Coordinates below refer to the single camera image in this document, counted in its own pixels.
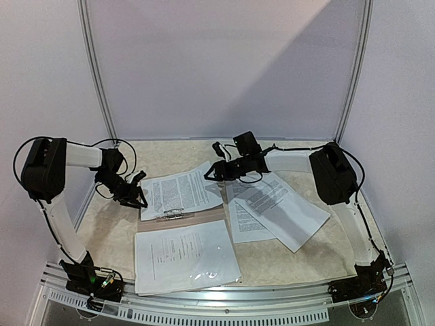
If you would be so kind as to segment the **dense text white sheet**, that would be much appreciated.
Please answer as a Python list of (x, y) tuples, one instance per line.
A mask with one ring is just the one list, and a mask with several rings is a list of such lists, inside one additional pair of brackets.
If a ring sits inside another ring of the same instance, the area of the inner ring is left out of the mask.
[(171, 213), (195, 213), (223, 204), (217, 183), (204, 178), (210, 168), (211, 163), (206, 161), (188, 172), (142, 181), (147, 207), (141, 209), (140, 220), (149, 221)]

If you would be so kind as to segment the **pink paper folder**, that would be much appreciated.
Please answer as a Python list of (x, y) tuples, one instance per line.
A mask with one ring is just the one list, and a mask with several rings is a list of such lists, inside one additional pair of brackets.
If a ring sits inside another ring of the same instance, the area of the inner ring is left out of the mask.
[[(194, 213), (193, 217), (176, 220), (157, 220), (156, 216), (171, 209), (184, 209)], [(143, 210), (142, 216), (148, 217), (137, 223), (137, 233), (170, 230), (212, 221), (225, 220), (223, 200), (220, 195), (207, 193), (183, 192), (168, 190), (163, 187), (152, 189), (149, 206)]]

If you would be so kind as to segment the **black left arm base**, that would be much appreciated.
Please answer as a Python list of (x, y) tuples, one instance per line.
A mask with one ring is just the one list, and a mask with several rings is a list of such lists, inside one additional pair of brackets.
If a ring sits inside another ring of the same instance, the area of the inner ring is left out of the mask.
[(70, 264), (64, 260), (60, 261), (60, 266), (67, 274), (66, 290), (91, 298), (121, 302), (125, 282), (118, 271), (85, 264)]

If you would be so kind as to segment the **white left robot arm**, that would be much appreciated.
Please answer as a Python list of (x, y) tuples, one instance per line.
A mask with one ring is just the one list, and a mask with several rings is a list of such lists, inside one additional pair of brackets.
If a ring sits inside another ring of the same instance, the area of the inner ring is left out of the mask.
[(92, 259), (75, 231), (65, 200), (67, 167), (94, 172), (95, 183), (104, 185), (112, 200), (134, 209), (147, 207), (140, 186), (146, 173), (133, 170), (125, 177), (120, 175), (118, 171), (125, 158), (116, 148), (101, 149), (97, 144), (85, 145), (45, 136), (33, 137), (25, 143), (31, 147), (21, 172), (14, 173), (16, 180), (41, 209), (65, 257), (74, 266), (91, 266)]

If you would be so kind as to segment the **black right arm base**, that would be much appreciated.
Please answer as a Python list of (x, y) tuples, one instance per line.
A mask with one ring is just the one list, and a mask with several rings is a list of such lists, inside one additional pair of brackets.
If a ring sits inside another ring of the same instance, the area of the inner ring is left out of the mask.
[(363, 299), (373, 295), (379, 295), (382, 300), (392, 288), (393, 278), (387, 285), (384, 267), (355, 265), (356, 275), (350, 278), (334, 280), (328, 283), (328, 294), (334, 303), (349, 300)]

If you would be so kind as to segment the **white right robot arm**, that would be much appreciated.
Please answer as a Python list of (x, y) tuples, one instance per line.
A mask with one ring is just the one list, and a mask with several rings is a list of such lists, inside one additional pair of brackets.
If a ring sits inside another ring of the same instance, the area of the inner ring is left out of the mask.
[(334, 141), (317, 147), (272, 145), (263, 149), (252, 132), (240, 134), (233, 141), (238, 158), (231, 157), (225, 144), (213, 144), (221, 160), (211, 165), (204, 175), (206, 180), (240, 181), (248, 173), (264, 177), (277, 171), (312, 174), (317, 195), (337, 214), (351, 244), (357, 273), (351, 282), (351, 290), (358, 296), (365, 296), (377, 286), (382, 273), (393, 275), (392, 264), (385, 251), (376, 245), (360, 206), (358, 194), (365, 178), (358, 177), (354, 171), (353, 155)]

